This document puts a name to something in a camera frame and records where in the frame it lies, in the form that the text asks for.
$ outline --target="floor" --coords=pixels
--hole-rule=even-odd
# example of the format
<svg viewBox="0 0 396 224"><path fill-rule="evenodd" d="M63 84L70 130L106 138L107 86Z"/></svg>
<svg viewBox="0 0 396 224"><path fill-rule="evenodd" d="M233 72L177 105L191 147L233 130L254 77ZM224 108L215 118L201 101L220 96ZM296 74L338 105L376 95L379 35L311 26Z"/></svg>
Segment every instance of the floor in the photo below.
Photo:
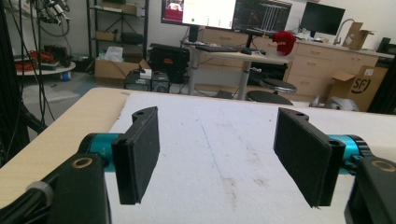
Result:
<svg viewBox="0 0 396 224"><path fill-rule="evenodd" d="M23 101L28 110L38 119L41 117L40 103L38 100L38 86L34 77L24 77L20 79L24 85ZM43 76L46 98L49 101L49 107L46 108L44 120L47 125L59 118L70 106L72 106L87 91L95 87L110 87L98 85L93 75L86 73L73 72L70 80L63 81L59 75ZM172 84L170 93L187 95L188 83ZM203 97L214 97L218 93L211 91L195 91L193 95ZM305 102L293 102L295 105L308 106ZM31 140L37 137L37 133L29 130Z"/></svg>

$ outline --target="white wall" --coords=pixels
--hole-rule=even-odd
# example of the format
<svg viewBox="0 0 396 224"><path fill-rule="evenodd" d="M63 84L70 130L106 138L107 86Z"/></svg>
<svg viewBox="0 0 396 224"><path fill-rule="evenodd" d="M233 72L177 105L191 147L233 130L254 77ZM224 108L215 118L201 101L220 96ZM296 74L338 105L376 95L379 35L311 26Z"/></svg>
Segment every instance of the white wall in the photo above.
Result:
<svg viewBox="0 0 396 224"><path fill-rule="evenodd" d="M143 0L128 0L127 2L139 2ZM159 43L171 46L179 46L179 40L186 34L187 27L161 23L161 1L149 1L148 18L148 46L150 43ZM283 0L292 3L291 13L287 23L287 30L297 28L298 21L302 17L306 0ZM86 1L68 0L71 11L66 12L71 18L70 33L67 36L73 53L88 55L87 33L87 10ZM342 7L346 9L344 20L353 18L363 22L362 29L375 31L375 35L369 35L364 44L366 49L377 49L382 37L391 38L391 43L396 44L396 24L394 11L396 0L320 0L323 5ZM340 35L343 39L347 35L350 22L347 22ZM56 25L50 26L52 30L59 29ZM61 37L51 37L43 34L43 44L59 44L66 46L66 41ZM324 35L331 41L332 35Z"/></svg>

